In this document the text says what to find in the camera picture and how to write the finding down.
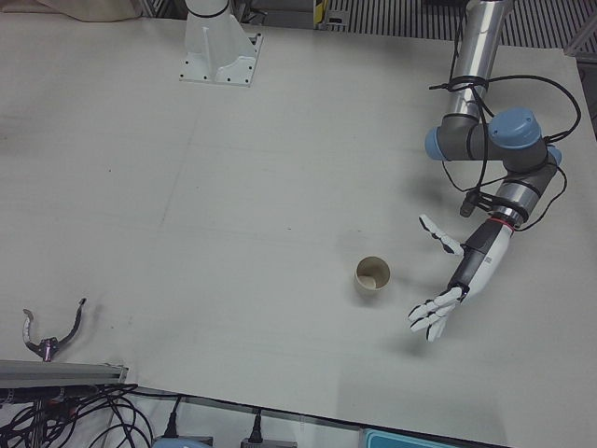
black cable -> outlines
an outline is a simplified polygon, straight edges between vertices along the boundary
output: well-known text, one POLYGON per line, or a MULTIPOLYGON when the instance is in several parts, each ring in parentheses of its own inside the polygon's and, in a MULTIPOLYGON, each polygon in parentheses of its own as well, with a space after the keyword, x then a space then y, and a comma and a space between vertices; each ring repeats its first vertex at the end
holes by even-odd
POLYGON ((562 84, 554 81, 553 79, 549 79, 548 77, 540 77, 537 75, 508 75, 505 77, 492 77, 490 79, 487 79, 487 82, 492 83, 492 82, 507 81, 507 80, 512 80, 512 79, 531 79, 531 80, 535 80, 535 81, 545 82, 545 83, 555 87, 559 91, 561 91, 572 103, 572 105, 575 109, 575 112, 576 112, 575 122, 572 124, 572 126, 570 126, 570 128, 568 128, 565 131, 561 131, 559 133, 555 133, 553 135, 548 135, 548 136, 544 137, 546 145, 551 144, 551 143, 556 143, 556 142, 563 140, 564 138, 566 138, 568 135, 570 135, 576 129, 576 127, 578 126, 578 123, 580 123, 580 120, 582 118, 582 112, 580 110, 580 105, 578 104, 578 101, 576 100, 575 96, 569 90, 567 90, 562 84))
POLYGON ((541 219, 543 219, 545 217, 545 215, 548 213, 548 210, 551 207, 551 205, 558 198, 560 198, 564 194, 566 189, 568 188, 568 177, 566 176, 566 173, 564 172, 564 170, 562 168, 560 168, 559 166, 554 165, 553 163, 549 163, 549 165, 555 166, 556 169, 558 170, 558 173, 560 173, 562 175, 562 178, 563 178, 562 189, 560 190, 560 192, 558 194, 556 194, 553 198, 551 198, 551 200, 548 202, 548 205, 545 207, 545 210, 543 211, 543 213, 534 222, 532 222, 531 224, 529 224, 528 226, 526 226, 522 229, 514 229, 514 231, 528 231, 529 229, 531 229, 532 227, 537 225, 541 221, 541 219))
POLYGON ((164 439, 176 439, 178 437, 178 431, 176 430, 176 410, 178 409, 178 405, 182 399, 182 395, 178 396, 176 399, 176 403, 174 404, 172 412, 170 413, 170 418, 168 418, 168 425, 166 425, 166 430, 162 436, 164 439))
POLYGON ((477 109, 479 110, 479 116, 481 118, 481 125, 483 126, 483 164, 481 165, 479 180, 474 188, 476 190, 480 190, 483 179, 485 178, 485 172, 487 171, 487 161, 489 159, 489 132, 487 130, 487 119, 485 118, 485 112, 483 111, 482 107, 479 107, 482 103, 481 97, 474 87, 471 88, 471 91, 475 97, 475 103, 477 104, 477 109))
MULTIPOLYGON (((114 405, 113 400, 109 396, 106 397, 106 399, 110 403, 110 408, 112 408, 112 412, 118 418, 118 420, 120 420, 120 423, 123 425, 122 430, 124 431, 125 439, 129 441, 129 445, 130 446, 134 447, 135 444, 134 444, 134 441, 132 441, 131 432, 129 431, 129 429, 126 426, 124 426, 126 422, 124 421, 124 418, 122 417, 122 414, 118 410, 118 407, 114 405)), ((136 420, 137 420, 136 417, 137 417, 136 413, 133 413, 133 419, 132 419, 132 423, 131 423, 131 425, 133 425, 133 426, 136 423, 136 420)))
POLYGON ((108 429, 105 429, 104 431, 99 433, 95 439, 93 439, 93 441, 91 442, 91 444, 89 445, 88 448, 92 448, 93 445, 95 443, 97 443, 99 439, 101 439, 103 436, 105 436, 108 432, 113 431, 114 429, 117 429, 119 427, 123 427, 123 428, 126 427, 127 430, 129 430, 129 431, 130 430, 137 431, 139 434, 141 434, 141 437, 143 438, 144 442, 146 443, 147 448, 151 448, 151 443, 150 443, 149 439, 147 438, 147 436, 143 433, 143 431, 141 429, 139 429, 138 427, 134 427, 128 423, 118 423, 116 425, 109 427, 108 429))
POLYGON ((454 69, 456 67, 456 61, 458 60, 458 57, 460 56, 460 53, 459 53, 460 50, 458 47, 458 43, 460 42, 461 37, 463 35, 463 24, 465 22, 465 16, 466 16, 466 6, 462 5, 462 6, 460 6, 460 20, 458 21, 458 28, 456 29, 456 36, 454 37, 454 51, 451 56, 451 66, 450 66, 450 78, 449 78, 450 81, 454 78, 454 69))
POLYGON ((249 443, 262 443, 263 437, 261 436, 261 410, 257 410, 255 421, 253 422, 253 430, 248 439, 249 443))
MULTIPOLYGON (((456 182, 454 182, 454 179, 452 178, 450 172, 448 171, 448 168, 446 167, 446 162, 442 161, 441 162, 441 166, 444 169, 444 173, 446 173, 446 177, 448 178, 448 180, 450 180, 450 183, 452 184, 452 186, 457 189, 458 191, 460 191, 461 193, 467 193, 469 191, 472 191, 473 189, 475 189, 477 186, 475 187, 469 187, 467 189, 463 189, 461 187, 459 187, 456 182)), ((488 185, 494 184, 495 182, 499 182, 500 180, 504 180, 507 178, 508 175, 503 175, 502 177, 498 177, 494 180, 489 180, 487 182, 482 183, 480 186, 481 187, 487 187, 488 185)))

robotic hand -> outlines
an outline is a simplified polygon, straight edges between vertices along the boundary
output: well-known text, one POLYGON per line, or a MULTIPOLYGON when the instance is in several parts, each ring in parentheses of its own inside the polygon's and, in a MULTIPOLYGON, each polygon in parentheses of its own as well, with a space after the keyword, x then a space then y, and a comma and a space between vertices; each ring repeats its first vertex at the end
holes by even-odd
POLYGON ((432 342, 441 336, 456 305, 485 288, 506 253, 514 230, 504 220, 490 217, 466 243, 459 245, 428 216, 421 215, 419 220, 423 228, 442 243, 446 252, 463 257, 446 290, 434 299, 417 305, 409 314, 410 329, 427 328, 427 341, 432 342))

table surface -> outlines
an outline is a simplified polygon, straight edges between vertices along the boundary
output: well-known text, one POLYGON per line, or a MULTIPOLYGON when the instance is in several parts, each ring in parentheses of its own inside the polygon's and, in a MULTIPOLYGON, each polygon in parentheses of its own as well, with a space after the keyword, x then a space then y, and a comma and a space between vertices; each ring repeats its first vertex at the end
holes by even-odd
MULTIPOLYGON (((185 24, 0 15, 0 357, 61 336, 57 360, 124 363, 129 381, 204 397, 497 444, 597 444, 597 146, 560 143, 565 196, 516 234, 486 290, 441 340, 411 334, 483 220, 423 151, 451 43, 261 29, 251 88, 185 83, 185 24), (368 255, 392 281, 364 301, 368 255)), ((496 76, 552 77, 559 50, 500 48, 496 76)), ((531 107, 546 133, 571 106, 528 81, 490 106, 531 107)), ((587 112, 584 100, 583 112, 587 112)), ((462 184, 474 162, 451 163, 462 184)), ((490 175, 502 173, 491 164, 490 175)), ((561 187, 550 185, 546 197, 561 187)), ((542 210, 544 199, 537 209, 542 210)))

electrical cord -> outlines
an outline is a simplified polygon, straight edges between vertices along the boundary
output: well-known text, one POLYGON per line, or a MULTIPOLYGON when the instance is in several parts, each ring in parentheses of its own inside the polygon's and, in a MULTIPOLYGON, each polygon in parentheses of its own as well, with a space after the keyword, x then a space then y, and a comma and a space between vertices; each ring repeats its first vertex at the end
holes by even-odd
POLYGON ((102 386, 98 393, 86 397, 84 399, 66 399, 64 401, 67 410, 76 409, 74 412, 68 411, 68 415, 59 417, 51 417, 46 413, 46 410, 35 410, 34 406, 29 406, 19 411, 12 420, 0 427, 0 447, 13 448, 17 446, 31 446, 31 437, 37 427, 43 428, 44 447, 49 448, 55 446, 55 443, 62 439, 58 448, 63 448, 71 439, 77 422, 88 415, 94 414, 100 410, 109 409, 119 420, 119 423, 113 425, 111 429, 104 431, 98 436, 99 440, 105 436, 109 431, 117 428, 122 429, 124 439, 119 444, 121 446, 124 442, 135 448, 133 436, 138 434, 143 439, 146 446, 151 446, 153 441, 153 430, 147 417, 139 411, 132 402, 124 397, 131 393, 137 385, 108 385, 102 386), (132 421, 127 422, 123 412, 132 413, 132 421), (143 420, 146 429, 139 427, 138 423, 143 420))
POLYGON ((257 415, 255 416, 255 421, 253 422, 253 430, 251 431, 251 435, 248 439, 249 443, 262 443, 263 436, 261 436, 261 410, 257 410, 257 415))

